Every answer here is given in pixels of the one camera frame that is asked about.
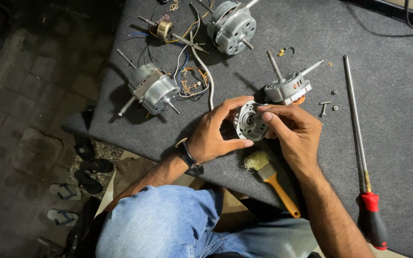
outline black sandal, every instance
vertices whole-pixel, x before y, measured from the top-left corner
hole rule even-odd
[[[91,178],[85,171],[79,169],[74,172],[74,177],[78,180],[80,189],[84,189],[89,194],[99,194],[103,191],[103,186],[95,179]]]
[[[96,173],[110,173],[114,169],[114,166],[109,160],[106,159],[92,159],[84,160],[80,163],[79,168],[85,171],[89,171],[92,174]]]

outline blue jeans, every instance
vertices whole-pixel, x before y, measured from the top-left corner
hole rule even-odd
[[[204,258],[237,252],[248,258],[306,258],[317,246],[304,219],[261,223],[240,232],[215,233],[222,194],[185,186],[146,186],[108,214],[97,258]]]

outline black watch strap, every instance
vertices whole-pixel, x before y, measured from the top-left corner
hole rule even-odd
[[[182,139],[180,142],[176,144],[176,148],[179,149],[181,153],[181,158],[184,162],[189,166],[189,168],[196,168],[200,174],[204,173],[203,165],[198,163],[190,154],[189,150],[187,149],[187,138]]]

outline paintbrush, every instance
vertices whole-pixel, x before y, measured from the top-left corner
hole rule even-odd
[[[245,159],[245,168],[253,168],[262,181],[269,183],[277,192],[288,212],[296,219],[301,217],[299,209],[277,181],[277,171],[268,161],[265,151],[256,151]]]

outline table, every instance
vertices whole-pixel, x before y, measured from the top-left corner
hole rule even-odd
[[[128,35],[145,31],[147,25],[136,15],[151,17],[155,4],[155,1],[126,1],[92,123],[87,130],[81,117],[75,115],[66,120],[64,128],[161,161],[173,151],[178,140],[191,134],[198,120],[208,112],[208,105],[207,96],[198,102],[177,101],[175,106],[181,115],[170,109],[147,119],[147,111],[134,103],[124,117],[118,117],[117,113],[131,97],[126,86],[131,70],[116,50],[143,64],[147,39],[129,39]],[[194,4],[201,15],[205,13],[200,5]],[[162,16],[166,8],[159,7],[155,17]],[[306,76],[313,90],[301,107],[318,116],[321,110],[318,103],[332,101],[327,116],[321,119],[324,127],[319,164],[348,213],[357,221],[362,184],[342,62],[342,56],[348,54],[372,188],[380,195],[379,207],[390,235],[388,246],[413,257],[413,30],[400,21],[337,0],[262,0],[250,11],[257,22],[255,36],[250,41],[254,50],[245,49],[236,56],[215,51],[204,24],[195,39],[205,42],[204,48],[210,52],[208,56],[199,55],[215,80],[215,105],[240,95],[261,98],[259,89],[275,77],[266,50],[276,54],[284,47],[295,48],[295,56],[276,58],[283,74],[325,59],[324,65]],[[179,9],[169,15],[178,34],[196,18],[186,1],[180,1]],[[181,48],[162,42],[151,44],[157,45],[151,47],[151,53],[161,67],[174,72]],[[191,60],[192,54],[188,66],[194,66]],[[337,90],[337,95],[330,95],[333,90]],[[331,111],[334,105],[339,110]],[[224,134],[233,135],[230,127],[224,129]],[[272,163],[279,171],[278,180],[303,208],[297,181],[278,158],[276,145],[260,141],[255,149],[275,151]],[[248,151],[237,151],[208,162],[201,178],[284,209],[270,186],[242,167],[247,154]]]

